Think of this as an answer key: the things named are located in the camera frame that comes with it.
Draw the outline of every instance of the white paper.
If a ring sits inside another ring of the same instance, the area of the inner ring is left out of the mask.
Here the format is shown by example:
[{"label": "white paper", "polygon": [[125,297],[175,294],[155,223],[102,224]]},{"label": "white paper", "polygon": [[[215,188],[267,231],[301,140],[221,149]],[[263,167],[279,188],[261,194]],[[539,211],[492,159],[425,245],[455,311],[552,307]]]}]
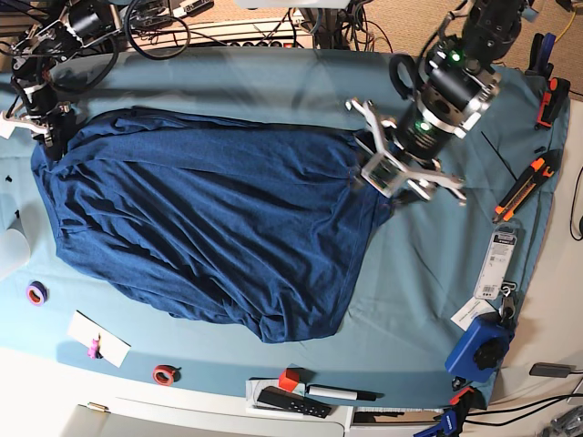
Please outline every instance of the white paper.
[{"label": "white paper", "polygon": [[467,330],[472,324],[472,320],[482,314],[488,312],[496,312],[496,310],[487,301],[482,299],[470,299],[460,311],[454,314],[452,322],[459,326],[462,330]]},{"label": "white paper", "polygon": [[93,340],[99,339],[99,353],[103,358],[116,367],[128,355],[130,346],[111,332],[104,330],[94,321],[88,319],[79,311],[76,311],[69,325],[67,334],[79,343],[87,346],[87,350],[93,345]]},{"label": "white paper", "polygon": [[474,289],[474,297],[495,300],[517,243],[513,234],[495,231]]}]

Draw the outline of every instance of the blue shirt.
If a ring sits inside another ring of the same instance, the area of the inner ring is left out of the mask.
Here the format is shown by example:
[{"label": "blue shirt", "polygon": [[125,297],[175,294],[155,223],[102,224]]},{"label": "blue shirt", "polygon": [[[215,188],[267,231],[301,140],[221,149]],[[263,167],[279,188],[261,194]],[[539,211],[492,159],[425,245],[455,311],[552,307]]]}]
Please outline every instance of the blue shirt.
[{"label": "blue shirt", "polygon": [[265,342],[333,335],[371,232],[349,132],[133,109],[32,157],[56,254],[173,317]]}]

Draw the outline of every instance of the light blue tablecloth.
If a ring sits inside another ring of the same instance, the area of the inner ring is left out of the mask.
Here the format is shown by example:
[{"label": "light blue tablecloth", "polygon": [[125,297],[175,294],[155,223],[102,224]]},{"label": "light blue tablecloth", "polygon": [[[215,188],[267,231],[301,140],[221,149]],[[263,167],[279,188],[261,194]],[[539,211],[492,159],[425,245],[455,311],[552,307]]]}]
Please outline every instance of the light blue tablecloth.
[{"label": "light blue tablecloth", "polygon": [[[98,71],[106,58],[65,64],[64,74]],[[371,98],[385,114],[399,116],[403,102],[379,54],[268,48],[192,49],[167,62],[122,56],[102,85],[78,102],[79,117],[121,107],[145,106],[261,122],[344,129],[364,126],[344,101]],[[504,89],[464,142],[441,154],[445,170],[465,177],[468,205],[459,208],[444,190],[430,203],[398,210],[370,243],[351,305],[339,332],[328,339],[262,344],[242,326],[175,320],[128,300],[108,284],[84,277],[55,257],[48,218],[29,169],[34,147],[27,132],[0,140],[2,229],[20,210],[33,248],[30,263],[0,283],[0,346],[138,381],[151,380],[158,364],[182,368],[177,387],[243,395],[249,377],[276,377],[286,366],[303,367],[307,382],[377,391],[375,405],[437,408],[452,396],[444,362],[462,335],[450,317],[471,297],[493,230],[496,202],[513,183],[486,143],[491,139],[515,174],[539,147],[562,148],[568,106],[550,131],[533,128],[543,83],[504,70]],[[0,81],[0,107],[14,96]],[[10,175],[12,183],[5,182]],[[522,297],[545,232],[556,178],[520,211],[520,245],[508,272]],[[41,280],[50,289],[42,308],[25,297]],[[127,341],[132,349],[120,369],[92,361],[68,338],[80,310]],[[482,387],[489,398],[493,379]]]}]

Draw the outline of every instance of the clamp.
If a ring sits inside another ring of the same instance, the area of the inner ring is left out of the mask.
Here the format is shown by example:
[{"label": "clamp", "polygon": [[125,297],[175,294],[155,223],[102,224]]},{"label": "clamp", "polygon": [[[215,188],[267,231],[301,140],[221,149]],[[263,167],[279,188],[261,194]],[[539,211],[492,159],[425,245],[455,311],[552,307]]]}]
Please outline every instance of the clamp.
[{"label": "clamp", "polygon": [[535,34],[530,47],[530,63],[525,75],[542,76],[546,80],[550,78],[555,66],[550,64],[548,60],[556,39],[553,34]]},{"label": "clamp", "polygon": [[465,418],[480,394],[478,389],[466,387],[450,400],[452,407],[441,415],[437,425],[414,434],[414,437],[457,437],[464,430]]},{"label": "clamp", "polygon": [[540,102],[535,129],[553,127],[553,122],[557,119],[559,111],[568,99],[570,89],[571,83],[566,79],[553,77],[548,81],[548,91],[545,91]]}]

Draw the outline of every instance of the red block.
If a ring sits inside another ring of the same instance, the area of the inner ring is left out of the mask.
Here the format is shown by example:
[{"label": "red block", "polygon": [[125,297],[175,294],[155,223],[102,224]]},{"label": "red block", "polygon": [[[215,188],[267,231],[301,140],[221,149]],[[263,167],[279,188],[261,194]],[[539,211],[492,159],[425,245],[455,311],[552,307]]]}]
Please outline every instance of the red block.
[{"label": "red block", "polygon": [[299,383],[300,375],[295,371],[286,369],[280,375],[279,382],[280,389],[284,389],[286,391],[293,391],[298,386]]}]

